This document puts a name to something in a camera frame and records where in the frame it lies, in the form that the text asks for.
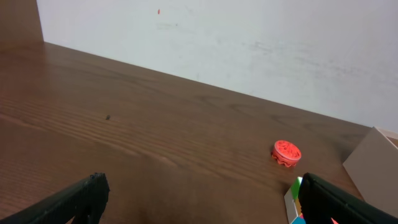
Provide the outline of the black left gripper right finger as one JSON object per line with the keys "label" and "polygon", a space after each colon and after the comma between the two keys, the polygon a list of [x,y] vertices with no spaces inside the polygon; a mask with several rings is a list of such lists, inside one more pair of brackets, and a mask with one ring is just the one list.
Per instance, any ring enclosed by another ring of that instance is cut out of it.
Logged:
{"label": "black left gripper right finger", "polygon": [[397,218],[315,174],[303,175],[298,192],[306,224],[397,224]]}

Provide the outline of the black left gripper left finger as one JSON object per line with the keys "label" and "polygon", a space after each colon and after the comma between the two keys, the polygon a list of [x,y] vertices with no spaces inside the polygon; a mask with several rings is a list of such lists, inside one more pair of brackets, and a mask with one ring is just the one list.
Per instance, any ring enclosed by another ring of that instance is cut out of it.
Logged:
{"label": "black left gripper left finger", "polygon": [[1,223],[99,223],[109,197],[104,173],[94,173],[77,183],[10,215]]}

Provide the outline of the multicoloured block cube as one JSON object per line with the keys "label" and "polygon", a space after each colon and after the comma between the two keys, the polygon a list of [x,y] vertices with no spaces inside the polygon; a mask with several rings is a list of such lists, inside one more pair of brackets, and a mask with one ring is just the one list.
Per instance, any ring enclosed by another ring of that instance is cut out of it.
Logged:
{"label": "multicoloured block cube", "polygon": [[294,180],[284,195],[284,202],[289,224],[338,224],[327,210],[328,200],[308,174]]}

